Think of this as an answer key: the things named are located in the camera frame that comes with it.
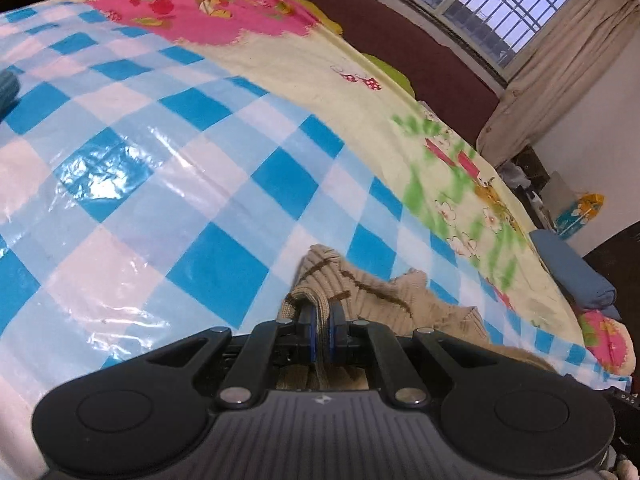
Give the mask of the cluttered dark nightstand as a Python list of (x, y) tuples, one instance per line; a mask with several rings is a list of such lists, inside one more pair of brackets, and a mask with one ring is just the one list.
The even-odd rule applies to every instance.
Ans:
[(555, 230), (551, 212), (541, 198), (550, 177), (534, 149), (527, 145), (498, 168), (501, 179), (522, 203), (537, 229)]

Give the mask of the blue white checkered plastic sheet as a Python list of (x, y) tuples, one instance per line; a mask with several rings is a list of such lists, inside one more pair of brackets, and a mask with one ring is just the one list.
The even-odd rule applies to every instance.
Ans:
[(309, 110), (89, 3), (2, 15), (20, 94), (1, 121), (1, 474), (44, 463), (52, 388), (222, 325), (273, 318), (312, 245), (383, 280), (414, 269), (495, 344), (604, 389), (577, 344), (523, 326)]

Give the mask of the folded blue-grey cloth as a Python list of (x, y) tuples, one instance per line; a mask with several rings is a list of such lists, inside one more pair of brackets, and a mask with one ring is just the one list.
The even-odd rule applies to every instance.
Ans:
[(607, 318), (618, 322), (622, 320), (615, 307), (615, 286), (586, 263), (558, 234), (535, 230), (529, 237), (552, 278), (579, 309), (599, 311)]

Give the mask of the dark wooden board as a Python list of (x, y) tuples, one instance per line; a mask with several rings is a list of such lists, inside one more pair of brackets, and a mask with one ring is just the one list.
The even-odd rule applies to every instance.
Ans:
[(582, 312), (586, 347), (606, 372), (631, 376), (639, 365), (639, 223), (593, 249), (585, 260), (615, 287), (613, 306), (622, 318)]

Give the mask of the yellow-green pillow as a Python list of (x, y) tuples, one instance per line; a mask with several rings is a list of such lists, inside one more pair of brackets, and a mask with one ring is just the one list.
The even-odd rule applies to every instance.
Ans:
[[(329, 30), (332, 30), (334, 34), (337, 34), (338, 36), (344, 35), (343, 27), (337, 22), (334, 22), (333, 20), (331, 20), (314, 3), (308, 0), (294, 0), (294, 1), (296, 1), (301, 6), (303, 6), (320, 23), (326, 26), (326, 28), (328, 28)], [(372, 62), (375, 66), (378, 66), (378, 68), (382, 70), (382, 72), (386, 73), (386, 75), (389, 76), (390, 79), (393, 79), (393, 81), (395, 81), (396, 84), (399, 84), (401, 88), (405, 90), (405, 92), (410, 94), (410, 96), (412, 96), (413, 98), (416, 97), (416, 92), (414, 92), (412, 85), (410, 84), (410, 81), (407, 76), (405, 76), (399, 70), (396, 70), (396, 68), (393, 68), (393, 66), (391, 66), (390, 64), (380, 60), (379, 58), (376, 58), (373, 55), (363, 53), (363, 56), (367, 58), (370, 62)]]

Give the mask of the colourful cartoon box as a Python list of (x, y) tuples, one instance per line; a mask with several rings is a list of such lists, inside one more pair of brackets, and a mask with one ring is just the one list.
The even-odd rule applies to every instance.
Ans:
[(554, 220), (555, 229), (562, 240), (568, 240), (589, 221), (596, 218), (605, 202), (598, 193), (584, 194), (563, 210)]

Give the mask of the beige brown-striped knit sweater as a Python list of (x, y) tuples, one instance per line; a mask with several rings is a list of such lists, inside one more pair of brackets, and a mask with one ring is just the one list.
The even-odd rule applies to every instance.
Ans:
[(409, 337), (417, 328), (434, 328), (502, 356), (553, 372), (539, 356), (519, 348), (489, 341), (477, 307), (459, 307), (437, 298), (426, 287), (427, 275), (411, 269), (383, 281), (358, 269), (336, 250), (311, 246), (299, 263), (296, 280), (285, 296), (280, 318), (295, 318), (305, 300), (317, 308), (320, 363), (313, 368), (290, 365), (280, 373), (277, 387), (284, 390), (367, 390), (366, 373), (355, 365), (329, 362), (329, 314), (337, 304), (349, 321), (365, 320), (389, 327), (397, 336)]

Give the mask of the yellow floral cartoon bedsheet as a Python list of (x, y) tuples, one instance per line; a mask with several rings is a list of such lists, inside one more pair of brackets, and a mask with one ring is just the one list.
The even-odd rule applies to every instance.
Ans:
[(577, 344), (609, 373), (636, 368), (628, 330), (568, 296), (530, 240), (533, 222), (497, 171), (377, 62), (300, 0), (87, 0), (306, 108), (382, 181), (376, 210), (405, 205), (436, 245), (475, 268), (523, 326)]

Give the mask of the dark red headboard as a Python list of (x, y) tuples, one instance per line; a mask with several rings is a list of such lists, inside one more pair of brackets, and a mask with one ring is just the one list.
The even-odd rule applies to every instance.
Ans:
[(380, 0), (308, 0), (340, 24), (344, 39), (408, 77), (416, 99), (475, 144), (499, 98), (436, 32), (414, 24)]

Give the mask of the beige curtain right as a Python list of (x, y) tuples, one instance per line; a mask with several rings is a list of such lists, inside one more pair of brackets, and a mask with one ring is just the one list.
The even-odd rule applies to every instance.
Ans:
[(602, 77), (639, 28), (639, 0), (568, 0), (476, 140), (498, 167), (535, 142)]

